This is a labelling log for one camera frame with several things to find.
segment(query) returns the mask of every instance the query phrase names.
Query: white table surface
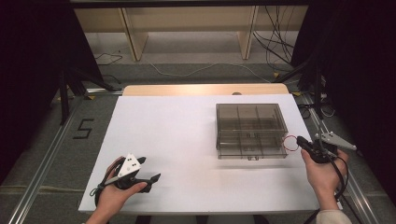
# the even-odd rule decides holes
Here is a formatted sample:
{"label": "white table surface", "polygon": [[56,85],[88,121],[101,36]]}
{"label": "white table surface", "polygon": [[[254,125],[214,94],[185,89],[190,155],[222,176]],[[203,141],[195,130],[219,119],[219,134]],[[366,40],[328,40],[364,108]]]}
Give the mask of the white table surface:
{"label": "white table surface", "polygon": [[[150,193],[130,198],[134,215],[262,214],[318,209],[300,149],[286,159],[219,160],[216,104],[279,104],[289,134],[309,138],[289,94],[121,96],[108,126],[79,211],[92,212],[90,192],[119,156],[146,157],[138,178],[161,173]],[[296,148],[295,139],[285,146]]]}

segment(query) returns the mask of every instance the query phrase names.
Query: gray transparent container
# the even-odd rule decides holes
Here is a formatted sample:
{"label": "gray transparent container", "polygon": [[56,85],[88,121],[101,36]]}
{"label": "gray transparent container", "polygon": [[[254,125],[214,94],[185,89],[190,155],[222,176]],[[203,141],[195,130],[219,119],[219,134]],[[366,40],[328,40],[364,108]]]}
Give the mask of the gray transparent container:
{"label": "gray transparent container", "polygon": [[285,158],[288,129],[278,104],[217,104],[219,159]]}

